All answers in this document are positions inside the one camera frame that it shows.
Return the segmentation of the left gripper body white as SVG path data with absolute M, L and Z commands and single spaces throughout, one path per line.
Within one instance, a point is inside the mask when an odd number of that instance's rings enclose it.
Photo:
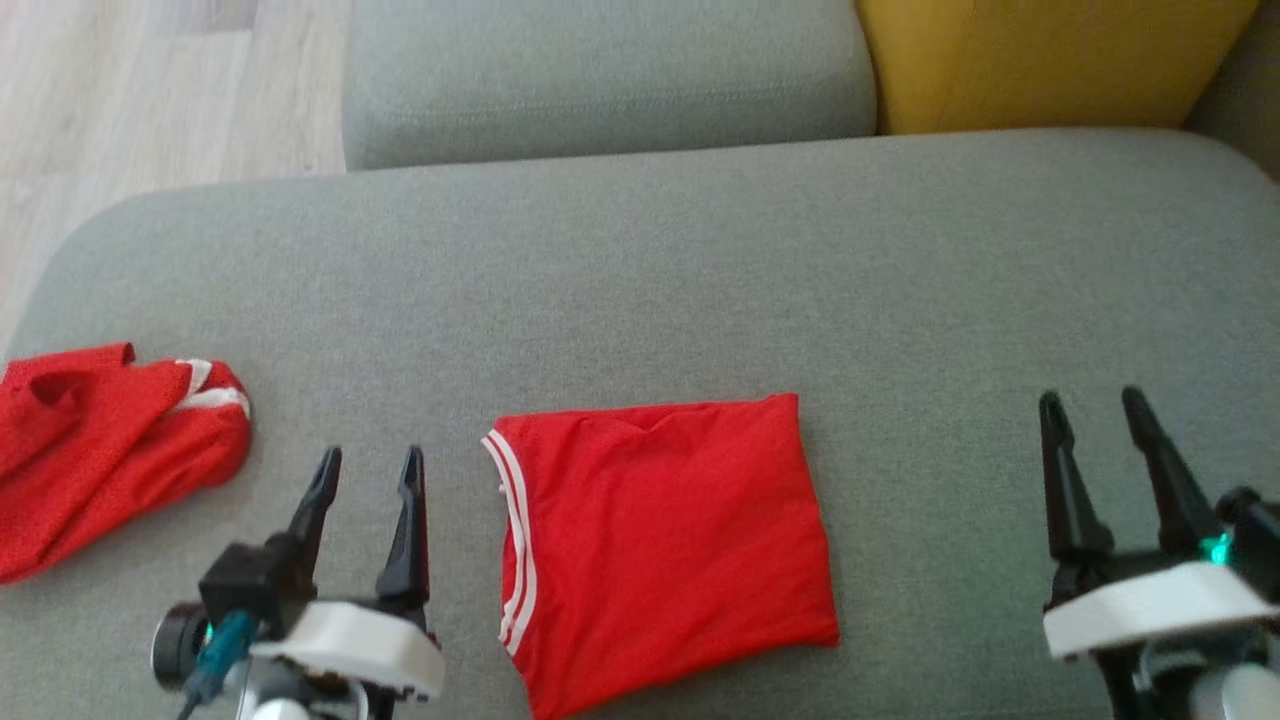
M 390 719 L 445 687 L 445 657 L 419 625 L 351 602 L 312 602 L 280 641 L 251 646 L 241 719 Z

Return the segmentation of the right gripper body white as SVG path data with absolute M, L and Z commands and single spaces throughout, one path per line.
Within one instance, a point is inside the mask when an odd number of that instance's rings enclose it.
M 1089 591 L 1042 625 L 1053 659 L 1094 661 L 1115 719 L 1275 719 L 1276 620 L 1239 573 L 1198 561 Z

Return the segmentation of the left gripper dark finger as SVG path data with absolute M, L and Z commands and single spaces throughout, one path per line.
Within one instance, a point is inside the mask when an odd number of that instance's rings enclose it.
M 378 601 L 394 615 L 416 626 L 425 626 L 430 583 L 425 462 L 419 446 L 410 447 L 406 454 L 396 489 L 401 501 L 399 516 L 390 551 L 378 577 Z
M 328 447 L 291 519 L 288 536 L 294 542 L 294 577 L 310 597 L 317 594 L 314 573 L 326 514 L 337 498 L 343 452 Z

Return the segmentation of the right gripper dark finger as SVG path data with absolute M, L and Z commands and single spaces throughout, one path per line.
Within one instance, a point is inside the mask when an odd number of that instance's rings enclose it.
M 1148 468 L 1158 514 L 1158 544 L 1169 553 L 1203 557 L 1204 543 L 1222 527 L 1180 451 L 1160 423 L 1144 392 L 1125 387 L 1123 407 L 1133 445 Z
M 1075 434 L 1057 392 L 1042 393 L 1038 414 L 1050 556 L 1057 562 L 1105 557 L 1114 550 L 1114 536 L 1094 511 L 1076 464 Z

